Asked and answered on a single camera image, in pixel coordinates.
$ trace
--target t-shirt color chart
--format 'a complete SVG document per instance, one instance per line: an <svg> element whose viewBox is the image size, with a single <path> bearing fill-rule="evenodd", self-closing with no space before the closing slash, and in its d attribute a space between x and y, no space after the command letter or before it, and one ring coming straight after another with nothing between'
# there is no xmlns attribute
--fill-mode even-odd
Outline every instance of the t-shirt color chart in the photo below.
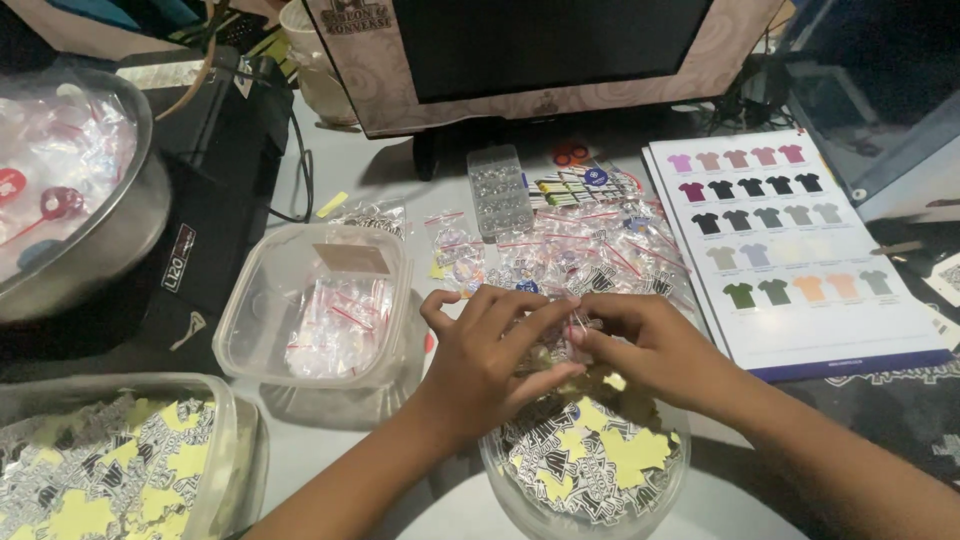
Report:
<svg viewBox="0 0 960 540"><path fill-rule="evenodd" d="M717 347L764 380L950 359L803 131L655 142L654 186Z"/></svg>

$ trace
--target right hand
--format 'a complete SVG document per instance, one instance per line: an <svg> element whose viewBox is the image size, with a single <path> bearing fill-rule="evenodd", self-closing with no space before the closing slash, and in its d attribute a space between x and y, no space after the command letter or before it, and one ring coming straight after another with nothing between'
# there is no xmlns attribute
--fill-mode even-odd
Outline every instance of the right hand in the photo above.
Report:
<svg viewBox="0 0 960 540"><path fill-rule="evenodd" d="M581 310L604 331L571 329L570 339L634 385L671 405L720 419L738 389L759 381L721 355L660 295L589 293Z"/></svg>

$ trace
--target metal bowl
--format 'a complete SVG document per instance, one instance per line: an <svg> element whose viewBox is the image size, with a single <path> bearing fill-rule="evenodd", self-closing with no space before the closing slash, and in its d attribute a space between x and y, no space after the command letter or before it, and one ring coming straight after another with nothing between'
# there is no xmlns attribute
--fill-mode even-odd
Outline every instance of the metal bowl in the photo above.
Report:
<svg viewBox="0 0 960 540"><path fill-rule="evenodd" d="M57 247L0 283L0 323L64 311L130 270L154 247L170 213L170 180L151 148L154 117L146 96L115 75L86 69L35 75L37 88L78 81L111 91L136 120L136 150L127 174L106 201Z"/></svg>

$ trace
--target clear plastic case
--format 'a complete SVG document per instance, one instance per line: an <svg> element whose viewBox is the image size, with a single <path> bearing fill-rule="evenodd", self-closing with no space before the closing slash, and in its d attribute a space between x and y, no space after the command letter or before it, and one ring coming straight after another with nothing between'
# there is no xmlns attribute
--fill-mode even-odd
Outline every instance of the clear plastic case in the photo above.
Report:
<svg viewBox="0 0 960 540"><path fill-rule="evenodd" d="M514 145L470 152L467 172L477 228L485 242L495 242L501 233L533 229L534 211Z"/></svg>
<svg viewBox="0 0 960 540"><path fill-rule="evenodd" d="M238 510L262 483L250 483L259 415L256 406L233 396L221 379L193 373L139 373L77 376L0 385L0 427L41 414L65 413L108 401L122 390L155 399L184 396L214 403L204 472L181 538L215 540L236 530Z"/></svg>
<svg viewBox="0 0 960 540"><path fill-rule="evenodd" d="M487 477L493 494L514 525L536 540L642 540L652 533L676 502L690 464L690 427L686 411L661 401L656 403L662 421L661 431L674 430L679 435L682 456L669 466L669 482L651 503L652 508L639 516L625 516L614 526L594 525L532 503L516 481L504 472L507 456L500 450L501 445L497 440L500 428L484 436L480 440L480 455Z"/></svg>
<svg viewBox="0 0 960 540"><path fill-rule="evenodd" d="M396 345L402 328L400 317L392 314L406 311L412 275L413 261L406 257L403 241L386 231L347 225L283 227L260 240L247 257L214 333L214 354L228 375L269 384L310 388L389 384L399 370ZM364 341L365 346L375 344L372 356L356 369L338 376L296 377L288 362L289 347L302 345L299 332L304 307L316 306L316 301L305 304L304 298L316 296L312 291L318 282L331 281L357 286L370 281L385 283L385 290L391 291L389 304L384 304L389 312L377 319L376 339ZM327 296L342 298L336 293ZM351 301L358 298L344 302L355 307ZM347 324L349 319L343 317ZM367 319L360 322L370 323ZM355 334L369 331L353 330ZM314 333L324 336L323 332ZM324 346L325 342L317 342L318 350Z"/></svg>

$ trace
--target monitor screen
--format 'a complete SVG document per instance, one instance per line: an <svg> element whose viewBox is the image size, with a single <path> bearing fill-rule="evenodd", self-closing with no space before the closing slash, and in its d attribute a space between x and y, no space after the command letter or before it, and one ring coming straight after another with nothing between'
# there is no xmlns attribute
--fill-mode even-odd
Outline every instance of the monitor screen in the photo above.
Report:
<svg viewBox="0 0 960 540"><path fill-rule="evenodd" d="M712 0L394 0L421 104L676 75Z"/></svg>

